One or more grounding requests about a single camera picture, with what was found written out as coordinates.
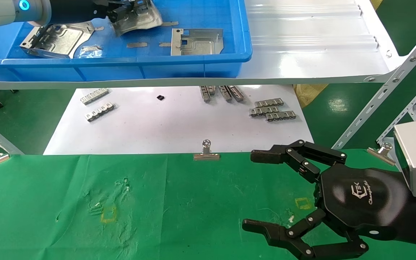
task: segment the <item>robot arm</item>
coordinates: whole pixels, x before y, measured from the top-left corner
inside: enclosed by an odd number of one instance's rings
[[[134,0],[0,0],[0,26],[12,22],[33,26],[81,23],[107,16],[114,23],[133,6]]]
[[[305,157],[329,165],[323,171]],[[310,183],[315,183],[317,210],[289,229],[277,224],[245,219],[245,231],[265,236],[273,247],[289,250],[298,259],[341,260],[357,258],[368,250],[359,236],[416,244],[416,197],[399,172],[345,166],[347,155],[298,140],[274,145],[269,151],[253,150],[255,163],[285,163]],[[302,240],[324,223],[347,242],[310,246]]]

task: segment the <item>blue light ring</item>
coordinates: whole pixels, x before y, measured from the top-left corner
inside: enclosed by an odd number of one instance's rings
[[[28,10],[30,9],[30,3],[27,0],[20,0],[18,2],[18,7],[20,7],[21,10]]]

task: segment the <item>blue plastic tray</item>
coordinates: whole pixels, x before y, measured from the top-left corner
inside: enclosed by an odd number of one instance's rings
[[[19,47],[30,30],[28,23],[0,27],[0,81],[107,81],[174,77],[226,77],[238,75],[251,59],[251,37],[244,0],[154,0],[164,22],[179,25],[131,31],[119,38],[107,19],[94,19],[96,31],[82,46],[99,45],[101,58],[45,59],[25,54]],[[224,49],[218,55],[171,56],[173,28],[223,28]],[[127,48],[147,42],[147,47]]]

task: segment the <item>white shelf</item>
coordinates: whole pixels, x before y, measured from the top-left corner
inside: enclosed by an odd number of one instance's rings
[[[245,0],[253,44],[236,79],[11,82],[15,89],[385,82],[406,57],[369,0]],[[9,88],[0,82],[0,89]]]

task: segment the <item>green cloth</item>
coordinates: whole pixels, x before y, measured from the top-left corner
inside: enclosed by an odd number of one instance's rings
[[[349,166],[393,169],[345,152]],[[13,156],[0,164],[0,259],[294,259],[241,221],[291,225],[314,209],[313,190],[286,165],[255,164],[248,153]],[[321,225],[305,241],[344,239]],[[365,241],[362,259],[416,259],[416,245]]]

